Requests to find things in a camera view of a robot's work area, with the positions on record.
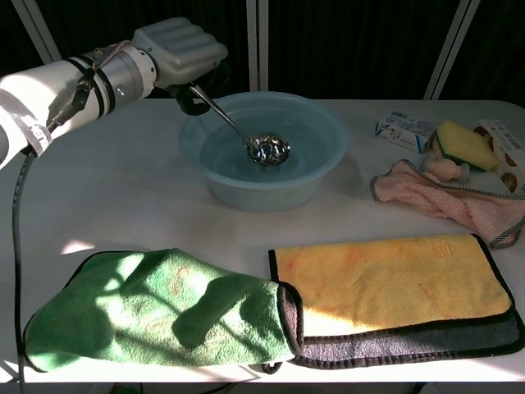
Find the metal ladle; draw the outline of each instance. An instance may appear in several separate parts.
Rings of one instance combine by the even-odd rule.
[[[239,135],[248,150],[252,161],[263,166],[278,166],[290,156],[291,147],[278,135],[262,134],[257,137],[247,137],[240,127],[231,120],[215,102],[197,85],[190,85],[189,90],[199,96],[217,114],[219,114]]]

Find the box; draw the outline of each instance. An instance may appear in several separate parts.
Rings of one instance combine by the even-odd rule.
[[[518,139],[499,120],[482,119],[474,132],[487,138],[498,158],[494,172],[514,195],[525,194],[525,149]]]
[[[399,111],[390,112],[376,125],[377,138],[418,153],[425,151],[435,132],[436,125]]]

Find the yellow sponge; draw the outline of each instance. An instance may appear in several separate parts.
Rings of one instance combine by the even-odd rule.
[[[498,164],[498,158],[481,135],[453,121],[441,123],[436,138],[443,155],[457,164],[469,163],[485,171]]]

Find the ladle handle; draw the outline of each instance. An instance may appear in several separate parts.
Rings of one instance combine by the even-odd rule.
[[[208,95],[205,94],[204,91],[200,89],[198,85],[190,85],[189,90],[197,94],[197,96],[199,96],[207,105],[213,108],[213,110],[216,113],[218,113],[222,117],[222,119],[224,119],[237,132],[239,137],[242,138],[243,141],[245,141],[245,137],[243,135],[243,132],[240,130],[240,127],[237,126],[237,124],[234,121],[232,121],[230,117],[228,117],[228,115],[226,115],[226,113],[222,111],[222,109],[218,105],[216,105],[215,102],[211,98],[209,98]]]

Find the white table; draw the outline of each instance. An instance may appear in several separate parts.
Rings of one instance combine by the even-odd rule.
[[[375,203],[368,182],[400,158],[421,157],[379,140],[376,121],[391,109],[440,122],[470,126],[499,118],[519,134],[525,111],[502,102],[326,101],[347,122],[348,154],[315,196],[283,213],[239,212],[217,202],[203,178],[177,148],[185,115],[171,100],[144,100],[57,140],[39,158],[25,187],[21,209],[24,265],[22,324],[55,295],[80,262],[100,250],[178,247],[240,273],[269,278],[267,250],[286,245],[363,241],[395,236],[465,233],[447,220],[427,218],[410,207]],[[13,263],[11,197],[20,156],[0,172],[0,381],[16,370],[12,323]],[[487,187],[504,190],[496,178]],[[81,250],[71,251],[75,245]],[[525,317],[525,266],[521,239],[493,252]],[[525,380],[525,351],[490,359],[438,361],[365,369],[321,371],[284,364],[274,375],[249,367],[201,369],[122,367],[93,361],[56,373],[26,369],[28,382],[378,382]]]

